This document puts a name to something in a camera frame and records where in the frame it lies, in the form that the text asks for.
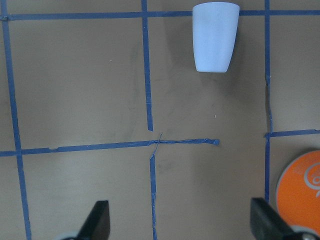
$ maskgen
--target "tape line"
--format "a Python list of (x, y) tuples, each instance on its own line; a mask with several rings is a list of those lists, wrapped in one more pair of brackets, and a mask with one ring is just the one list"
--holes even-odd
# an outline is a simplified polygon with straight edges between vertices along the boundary
[[(0, 5), (1, 5), (2, 15), (6, 16), (8, 14), (7, 1), (1, 0)], [(19, 177), (22, 211), (23, 211), (23, 219), (24, 219), (25, 237), (27, 240), (31, 240), (32, 233), (31, 233), (31, 225), (29, 220), (29, 207), (28, 207), (28, 200), (27, 200), (24, 164), (23, 164), (23, 158), (21, 155), (21, 141), (19, 136), (18, 113), (17, 113), (17, 103), (16, 103), (16, 95), (15, 95), (14, 72), (13, 72), (13, 64), (12, 64), (10, 31), (9, 31), (8, 21), (2, 21), (2, 32), (3, 32), (6, 72), (7, 72), (7, 78), (8, 78), (7, 80), (8, 80), (8, 88), (9, 88), (15, 154), (16, 154), (16, 162), (17, 162), (17, 168), (18, 168), (18, 177)]]
[(265, 138), (265, 163), (264, 163), (264, 199), (269, 202), (270, 188), (270, 138)]
[[(147, 13), (148, 11), (147, 0), (141, 0), (141, 9), (143, 13)], [(143, 38), (146, 121), (147, 121), (148, 130), (153, 131), (154, 124), (153, 124), (153, 117), (152, 117), (148, 17), (145, 14), (142, 17), (142, 38)]]
[(150, 158), (150, 180), (151, 180), (151, 209), (152, 209), (152, 233), (153, 240), (157, 240), (156, 231), (156, 195), (157, 195), (157, 185), (156, 185), (156, 158), (152, 154)]
[(16, 155), (17, 155), (16, 151), (0, 151), (0, 157), (11, 157)]
[(219, 145), (219, 139), (199, 138), (187, 140), (150, 140), (150, 141), (132, 141), (132, 142), (117, 142), (117, 143), (104, 143), (93, 145), (79, 145), (79, 146), (60, 146), (55, 149), (50, 148), (33, 148), (22, 149), (22, 155), (32, 154), (49, 154), (49, 153), (63, 153), (63, 152), (78, 152), (88, 150), (103, 150), (103, 149), (120, 149), (120, 148), (133, 148), (133, 147), (147, 147), (153, 144), (211, 144)]
[[(269, 10), (269, 16), (317, 16), (320, 10)], [(241, 10), (240, 16), (264, 16), (264, 10)], [(165, 18), (190, 17), (192, 11), (146, 11), (146, 12), (84, 12), (84, 13), (44, 13), (44, 14), (4, 14), (9, 21), (19, 20), (67, 20), (67, 19), (131, 19), (131, 18)]]
[(272, 110), (270, 105), (270, 84), (271, 84), (271, 71), (270, 71), (270, 1), (264, 1), (265, 15), (264, 15), (264, 55), (265, 55), (265, 81), (267, 87), (267, 104), (269, 115), (269, 131), (274, 131)]
[(294, 131), (276, 131), (276, 132), (267, 133), (267, 135), (269, 135), (270, 138), (311, 135), (311, 134), (320, 134), (320, 130), (307, 129), (307, 130), (294, 130)]

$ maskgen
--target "plastic cup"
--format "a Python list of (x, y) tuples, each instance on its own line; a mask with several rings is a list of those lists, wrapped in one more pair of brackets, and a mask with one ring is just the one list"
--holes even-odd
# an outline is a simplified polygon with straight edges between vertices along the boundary
[(235, 46), (240, 7), (207, 2), (192, 9), (193, 53), (198, 72), (225, 73)]

